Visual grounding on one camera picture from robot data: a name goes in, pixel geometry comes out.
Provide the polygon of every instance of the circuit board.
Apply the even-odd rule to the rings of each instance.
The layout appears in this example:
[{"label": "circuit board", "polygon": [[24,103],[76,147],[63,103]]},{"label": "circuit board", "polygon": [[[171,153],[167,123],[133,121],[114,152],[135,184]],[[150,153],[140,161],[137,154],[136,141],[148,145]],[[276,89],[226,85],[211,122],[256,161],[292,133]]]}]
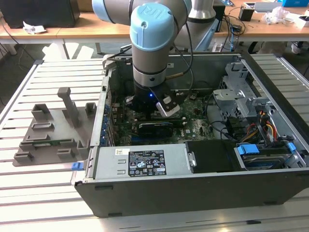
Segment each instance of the circuit board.
[{"label": "circuit board", "polygon": [[[203,116],[204,98],[186,99],[179,112],[169,118],[163,118],[159,112],[154,112],[151,119],[145,114],[136,113],[125,106],[125,102],[118,102],[112,106],[115,145],[159,145],[181,144],[191,140],[215,139],[212,127],[206,123]],[[172,124],[172,136],[142,138],[139,127],[144,124],[169,123]]]}]

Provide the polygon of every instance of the blue latch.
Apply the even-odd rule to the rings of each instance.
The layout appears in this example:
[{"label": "blue latch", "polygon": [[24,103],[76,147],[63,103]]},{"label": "blue latch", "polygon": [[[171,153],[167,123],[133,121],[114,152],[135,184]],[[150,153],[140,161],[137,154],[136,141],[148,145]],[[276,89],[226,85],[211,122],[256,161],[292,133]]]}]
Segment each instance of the blue latch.
[{"label": "blue latch", "polygon": [[84,163],[83,162],[74,162],[72,164],[72,167],[71,167],[72,171],[82,171],[84,170]]},{"label": "blue latch", "polygon": [[243,144],[237,147],[240,155],[244,154],[259,154],[260,151],[255,144]]},{"label": "blue latch", "polygon": [[296,147],[293,143],[288,143],[288,148],[290,149],[292,153],[295,153]]}]

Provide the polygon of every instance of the power supply label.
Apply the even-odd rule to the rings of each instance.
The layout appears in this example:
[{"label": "power supply label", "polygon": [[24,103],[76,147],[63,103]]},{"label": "power supply label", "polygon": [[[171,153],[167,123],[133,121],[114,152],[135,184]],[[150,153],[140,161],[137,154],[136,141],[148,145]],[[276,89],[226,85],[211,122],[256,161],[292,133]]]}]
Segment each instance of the power supply label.
[{"label": "power supply label", "polygon": [[166,175],[164,151],[130,151],[129,171],[131,177]]}]

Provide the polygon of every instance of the motherboard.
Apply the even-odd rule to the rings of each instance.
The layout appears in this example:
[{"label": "motherboard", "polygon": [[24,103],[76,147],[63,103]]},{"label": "motherboard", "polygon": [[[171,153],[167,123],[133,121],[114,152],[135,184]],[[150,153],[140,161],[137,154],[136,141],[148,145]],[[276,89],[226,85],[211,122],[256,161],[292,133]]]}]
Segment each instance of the motherboard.
[{"label": "motherboard", "polygon": [[188,98],[181,110],[163,118],[153,112],[150,118],[125,106],[125,101],[112,105],[116,146],[181,144],[191,140],[214,139],[212,126],[204,116],[204,97]]}]

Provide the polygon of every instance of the gray 3d printed holder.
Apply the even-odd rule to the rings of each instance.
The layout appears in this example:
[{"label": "gray 3d printed holder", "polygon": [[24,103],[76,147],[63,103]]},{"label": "gray 3d printed holder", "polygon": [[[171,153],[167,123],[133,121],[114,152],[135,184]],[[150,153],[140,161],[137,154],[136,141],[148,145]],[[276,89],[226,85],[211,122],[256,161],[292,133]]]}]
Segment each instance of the gray 3d printed holder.
[{"label": "gray 3d printed holder", "polygon": [[14,156],[14,166],[76,162],[88,158],[97,106],[87,103],[85,107],[76,107],[70,92],[68,87],[58,90],[58,96],[66,106],[63,110],[49,110],[46,104],[34,105],[31,111],[34,119]]}]

